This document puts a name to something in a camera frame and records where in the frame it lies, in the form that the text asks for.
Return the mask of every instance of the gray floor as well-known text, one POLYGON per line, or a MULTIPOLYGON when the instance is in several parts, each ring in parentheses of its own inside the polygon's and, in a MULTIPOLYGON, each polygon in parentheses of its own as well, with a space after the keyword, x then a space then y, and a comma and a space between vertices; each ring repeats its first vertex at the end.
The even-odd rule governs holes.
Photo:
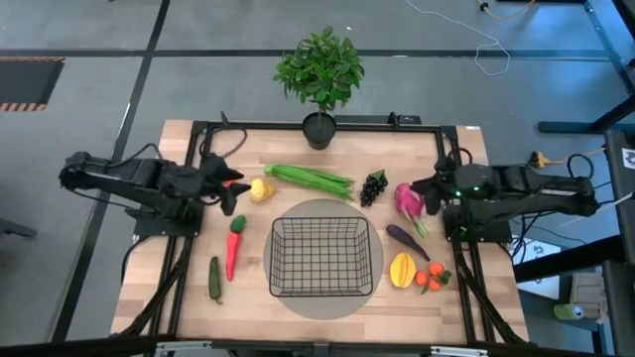
MULTIPOLYGON (((496 21, 469 0, 415 1, 497 37, 508 50, 601 50, 582 7, 540 5, 496 21)), ((1 49, 144 49, 160 0, 0 0, 1 49)), ((633 41, 612 4, 593 0, 597 15, 626 60, 633 41)), ((498 13, 519 4, 493 2, 498 13)), ((333 25, 360 49, 473 50, 487 40, 404 1, 173 1, 158 48, 281 49, 333 25)), ((37 228, 35 239, 0 239, 0 345, 48 338, 92 203, 61 190, 57 174, 75 151, 111 154, 140 59, 69 59, 44 113, 0 112, 0 216, 37 228)), ((312 109, 287 101, 271 80, 275 58, 154 59, 126 155, 156 142, 168 118, 300 121, 312 109)), ((472 59, 365 58, 366 78, 336 114, 418 114, 428 124, 480 125, 493 164, 524 162, 534 150, 552 159, 587 152, 600 137, 541 135, 541 120, 592 121, 627 96, 606 60, 512 59, 507 73, 488 77, 472 59)), ((504 59, 483 59, 491 71, 504 59)), ((594 183, 609 180, 605 159, 593 158, 594 183)), ((583 164, 575 166, 586 170, 583 164)), ((566 175, 563 167, 547 173, 566 175)), ((611 197, 607 186, 598 199, 611 197)), ((555 227, 565 218, 539 221, 555 227)), ((108 208, 69 338, 106 336, 119 292, 119 268, 133 222, 108 208)), ((617 232, 612 211, 558 231, 592 241, 617 232)), ((532 238, 574 246, 548 234, 532 238)), ((554 323, 549 313, 526 316, 533 341, 567 349, 585 332, 554 323)))

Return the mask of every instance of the small orange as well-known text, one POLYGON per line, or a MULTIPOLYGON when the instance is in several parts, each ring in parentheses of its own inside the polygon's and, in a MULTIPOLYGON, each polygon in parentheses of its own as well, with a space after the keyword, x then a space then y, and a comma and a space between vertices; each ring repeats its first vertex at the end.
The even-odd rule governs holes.
POLYGON ((430 275, 433 277, 440 277, 441 274, 444 273, 444 265, 441 263, 430 263, 428 265, 428 270, 430 271, 430 275))
POLYGON ((428 283, 428 274, 426 274, 426 272, 424 271, 419 271, 415 275, 415 280, 417 280, 417 285, 422 287, 428 283))
POLYGON ((430 290, 433 292, 438 292, 441 289, 441 284, 437 282, 436 279, 430 279, 430 290))

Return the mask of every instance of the wire basket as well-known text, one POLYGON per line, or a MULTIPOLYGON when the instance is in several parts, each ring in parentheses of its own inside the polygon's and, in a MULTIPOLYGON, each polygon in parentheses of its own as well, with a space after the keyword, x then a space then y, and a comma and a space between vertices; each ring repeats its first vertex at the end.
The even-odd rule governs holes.
POLYGON ((272 224, 269 291, 274 297, 368 296, 371 272, 364 218, 278 218, 272 224))

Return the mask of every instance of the pink dragon fruit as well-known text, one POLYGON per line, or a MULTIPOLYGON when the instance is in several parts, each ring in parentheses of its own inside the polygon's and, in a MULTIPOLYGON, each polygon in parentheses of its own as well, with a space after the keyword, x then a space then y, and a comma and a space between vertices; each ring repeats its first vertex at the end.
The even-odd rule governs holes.
POLYGON ((399 183, 395 188, 395 207, 406 218, 415 224, 417 232, 422 237, 428 236, 428 229, 424 224, 422 212, 424 211, 424 198, 410 190, 409 183, 399 183))

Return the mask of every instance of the wooden tabletop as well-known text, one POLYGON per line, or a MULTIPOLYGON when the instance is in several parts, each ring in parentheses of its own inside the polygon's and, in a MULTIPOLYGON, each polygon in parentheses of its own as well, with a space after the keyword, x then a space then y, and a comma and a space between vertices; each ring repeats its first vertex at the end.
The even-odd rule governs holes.
MULTIPOLYGON (((168 160, 182 164, 190 138, 192 121, 168 120, 160 142, 160 150, 168 160)), ((474 156, 474 161, 487 163, 483 137, 478 127, 457 127, 459 142, 474 156)), ((212 149, 219 153, 239 141, 236 133, 221 132, 213 137, 212 149)), ((350 204, 360 209, 377 229, 384 250, 384 273, 377 291, 357 312, 335 320, 311 320, 295 314, 269 293, 263 269, 263 253, 267 234, 274 219, 290 207, 314 198, 333 198, 327 193, 267 178, 279 190, 261 203, 245 193, 238 197, 236 214, 245 214, 247 228, 243 232, 235 277, 226 281, 221 274, 222 301, 218 305, 207 293, 209 260, 219 258, 224 273, 226 237, 231 217, 223 216, 217 206, 205 210, 200 235, 195 238, 186 290, 179 321, 178 337, 195 339, 337 341, 383 343, 465 343, 460 299, 455 278, 440 292, 420 295, 414 285, 397 289, 388 276, 392 259, 407 251, 389 239, 385 227, 389 223, 416 232, 407 220, 396 213, 392 192, 400 182, 422 179, 434 173, 437 160, 435 137, 423 133, 337 132, 330 146, 314 151, 301 131, 249 130, 244 146, 227 158, 230 167, 245 174, 245 180, 263 178, 263 166, 290 164, 331 171, 358 179, 354 196, 358 197, 363 179, 370 173, 386 170, 390 182, 370 208, 359 202, 350 204)), ((445 239, 441 215, 425 218, 430 235, 419 242, 433 261, 442 262, 455 273, 450 244, 445 239)), ((153 237, 131 254, 126 278, 112 323, 112 332, 127 327, 152 297, 166 249, 165 237, 153 237)), ((518 290, 509 257, 495 244, 479 244, 487 294, 514 331, 527 339, 518 290)), ((418 269, 428 263, 412 255, 418 269)), ((476 335, 483 338, 480 311, 474 297, 472 312, 476 335)), ((160 332, 167 330, 172 296, 168 296, 160 332)))

